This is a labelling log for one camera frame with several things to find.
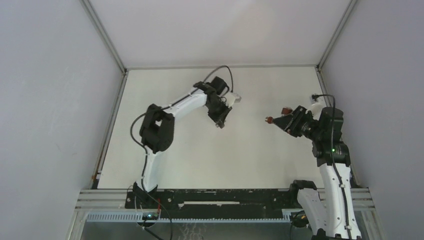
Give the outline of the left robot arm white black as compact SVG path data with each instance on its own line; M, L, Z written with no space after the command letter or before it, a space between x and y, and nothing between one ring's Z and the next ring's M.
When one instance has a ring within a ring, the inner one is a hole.
M195 83L189 93L166 106L151 104L134 120L143 119L139 129L141 139L137 140L133 132L130 136L145 151L141 176L135 180L142 189L137 195L138 204L149 209L156 203L157 196L152 191L158 186L159 158L173 143L177 121L197 108L206 107L208 117L222 129L233 105L240 101L241 96L230 91L227 83L216 76L212 82Z

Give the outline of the red brown water faucet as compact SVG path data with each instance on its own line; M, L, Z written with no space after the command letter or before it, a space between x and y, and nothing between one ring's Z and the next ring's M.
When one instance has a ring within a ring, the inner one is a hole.
M275 119L280 118L280 117L285 117L286 115L289 115L292 112L293 112L293 109L291 107L283 107L280 115L267 116L267 117L265 117L265 122L268 123L268 124L272 124Z

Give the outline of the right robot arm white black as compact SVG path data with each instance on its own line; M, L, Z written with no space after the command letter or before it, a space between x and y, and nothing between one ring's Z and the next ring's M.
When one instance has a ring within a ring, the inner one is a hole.
M284 108L281 116L267 117L266 122L277 126L292 137L305 137L312 142L326 194L322 203L312 182L293 182L295 190L289 203L302 208L312 230L314 240L360 240L362 233L354 213L351 193L351 159L348 146L341 140L343 111L324 107L319 119L299 105Z

